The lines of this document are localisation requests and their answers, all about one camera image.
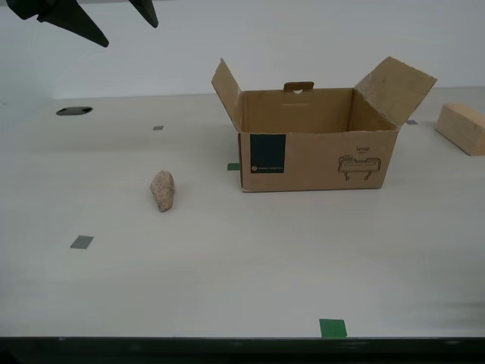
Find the stone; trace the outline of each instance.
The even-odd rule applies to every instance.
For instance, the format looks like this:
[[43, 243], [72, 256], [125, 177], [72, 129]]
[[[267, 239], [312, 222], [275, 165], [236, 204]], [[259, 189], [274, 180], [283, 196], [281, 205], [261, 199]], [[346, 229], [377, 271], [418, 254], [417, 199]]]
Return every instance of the stone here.
[[150, 183], [150, 190], [160, 212], [170, 210], [174, 204], [175, 183], [169, 171], [160, 171]]

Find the open cardboard box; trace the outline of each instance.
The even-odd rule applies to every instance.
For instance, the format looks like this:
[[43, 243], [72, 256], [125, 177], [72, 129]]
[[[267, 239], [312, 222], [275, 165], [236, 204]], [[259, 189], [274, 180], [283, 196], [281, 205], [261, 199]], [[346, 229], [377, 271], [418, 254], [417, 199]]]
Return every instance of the open cardboard box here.
[[241, 91], [223, 59], [212, 85], [239, 133], [246, 192], [380, 188], [400, 127], [437, 80], [394, 58], [353, 89]]

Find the table surface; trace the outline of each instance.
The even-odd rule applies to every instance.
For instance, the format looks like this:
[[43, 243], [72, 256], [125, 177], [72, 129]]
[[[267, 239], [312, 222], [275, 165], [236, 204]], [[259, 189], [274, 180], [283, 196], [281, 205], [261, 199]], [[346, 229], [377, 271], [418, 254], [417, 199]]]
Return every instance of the table surface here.
[[54, 101], [0, 136], [0, 336], [484, 336], [485, 158], [425, 119], [380, 190], [243, 193], [215, 95]]

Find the green square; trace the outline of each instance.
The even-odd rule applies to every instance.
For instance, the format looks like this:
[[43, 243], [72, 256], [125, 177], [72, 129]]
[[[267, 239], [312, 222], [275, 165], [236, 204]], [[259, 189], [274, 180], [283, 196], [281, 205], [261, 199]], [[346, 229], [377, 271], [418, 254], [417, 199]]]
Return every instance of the green square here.
[[228, 171], [239, 171], [241, 168], [239, 166], [239, 163], [229, 163], [227, 165], [227, 170]]
[[320, 319], [320, 332], [322, 337], [347, 337], [346, 323], [343, 320]]

